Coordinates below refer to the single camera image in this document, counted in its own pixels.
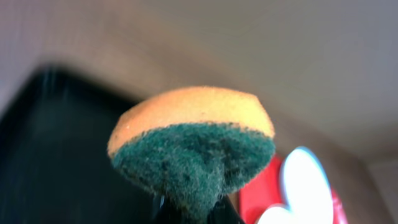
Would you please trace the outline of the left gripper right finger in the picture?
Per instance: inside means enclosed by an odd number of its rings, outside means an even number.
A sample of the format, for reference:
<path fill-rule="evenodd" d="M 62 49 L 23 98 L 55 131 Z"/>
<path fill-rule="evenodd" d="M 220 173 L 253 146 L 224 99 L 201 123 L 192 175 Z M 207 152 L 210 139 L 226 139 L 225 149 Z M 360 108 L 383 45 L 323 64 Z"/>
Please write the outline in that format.
<path fill-rule="evenodd" d="M 234 209 L 228 196 L 224 196 L 216 202 L 208 215 L 208 224 L 245 224 L 245 222 Z"/>

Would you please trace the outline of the green and orange sponge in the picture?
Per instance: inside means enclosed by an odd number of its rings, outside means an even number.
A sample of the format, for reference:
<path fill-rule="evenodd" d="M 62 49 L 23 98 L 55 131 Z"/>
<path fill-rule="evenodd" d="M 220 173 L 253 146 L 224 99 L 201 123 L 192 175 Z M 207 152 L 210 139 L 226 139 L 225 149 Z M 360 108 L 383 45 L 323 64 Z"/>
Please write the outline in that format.
<path fill-rule="evenodd" d="M 191 86 L 126 111 L 107 151 L 121 175 L 164 196 L 184 223 L 205 223 L 221 198 L 267 167 L 275 154 L 274 135 L 257 96 Z"/>

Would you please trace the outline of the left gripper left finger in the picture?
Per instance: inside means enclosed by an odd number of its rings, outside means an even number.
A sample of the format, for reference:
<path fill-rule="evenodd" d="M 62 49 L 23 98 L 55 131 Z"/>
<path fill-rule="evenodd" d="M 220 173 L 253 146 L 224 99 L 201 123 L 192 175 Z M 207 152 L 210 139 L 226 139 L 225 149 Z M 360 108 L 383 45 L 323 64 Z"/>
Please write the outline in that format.
<path fill-rule="evenodd" d="M 151 222 L 153 224 L 184 224 L 185 220 L 173 201 L 164 195 L 155 195 L 152 201 Z"/>

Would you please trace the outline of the light blue plate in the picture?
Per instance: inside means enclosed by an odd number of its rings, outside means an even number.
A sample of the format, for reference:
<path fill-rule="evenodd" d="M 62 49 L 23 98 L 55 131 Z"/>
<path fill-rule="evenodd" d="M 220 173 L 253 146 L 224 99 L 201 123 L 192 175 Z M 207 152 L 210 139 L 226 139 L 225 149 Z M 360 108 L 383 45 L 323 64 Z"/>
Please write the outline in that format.
<path fill-rule="evenodd" d="M 284 159 L 280 183 L 289 223 L 333 223 L 330 183 L 323 166 L 309 148 L 296 147 Z"/>
<path fill-rule="evenodd" d="M 294 224 L 294 221 L 294 216 L 286 206 L 276 204 L 264 211 L 256 224 Z"/>

